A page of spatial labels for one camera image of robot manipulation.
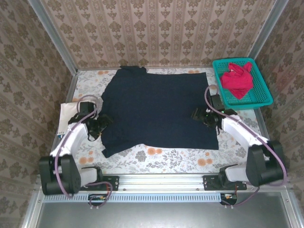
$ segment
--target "patterned wallpaper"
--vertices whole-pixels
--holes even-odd
[[[24,216],[71,74],[26,0],[0,0],[0,227]]]
[[[42,0],[79,69],[246,56],[275,0]]]
[[[304,1],[289,0],[256,62],[274,97],[263,116],[304,208]]]

